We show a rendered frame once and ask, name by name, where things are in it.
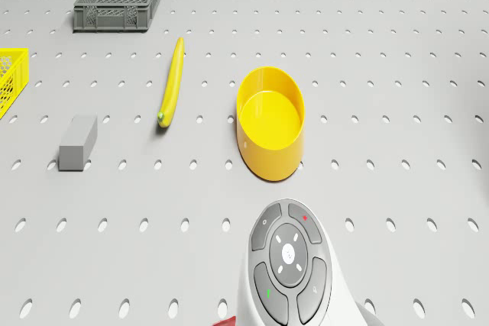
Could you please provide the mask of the yellow bowl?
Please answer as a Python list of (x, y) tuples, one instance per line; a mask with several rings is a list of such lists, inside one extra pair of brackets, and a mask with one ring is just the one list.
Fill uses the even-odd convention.
[(248, 168), (281, 181), (298, 168), (304, 151), (305, 103), (293, 78), (261, 66), (243, 79), (236, 98), (236, 134)]

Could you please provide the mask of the banana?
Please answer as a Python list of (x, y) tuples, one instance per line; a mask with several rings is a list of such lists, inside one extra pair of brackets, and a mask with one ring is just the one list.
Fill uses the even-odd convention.
[(173, 58), (170, 64), (164, 98), (160, 110), (157, 114), (157, 122), (162, 128), (170, 126), (176, 110), (183, 71), (184, 53), (184, 39), (182, 37), (179, 37), (176, 42), (175, 50), (173, 52)]

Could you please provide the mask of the grey cube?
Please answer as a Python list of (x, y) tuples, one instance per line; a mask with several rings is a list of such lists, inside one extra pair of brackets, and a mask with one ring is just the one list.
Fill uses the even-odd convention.
[(83, 171), (95, 145), (98, 129), (96, 115), (76, 115), (59, 145), (60, 171)]

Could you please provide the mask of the yellow basket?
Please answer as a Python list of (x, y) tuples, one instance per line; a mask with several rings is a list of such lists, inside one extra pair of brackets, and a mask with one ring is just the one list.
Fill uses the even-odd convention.
[(0, 49), (0, 119), (29, 81), (28, 48)]

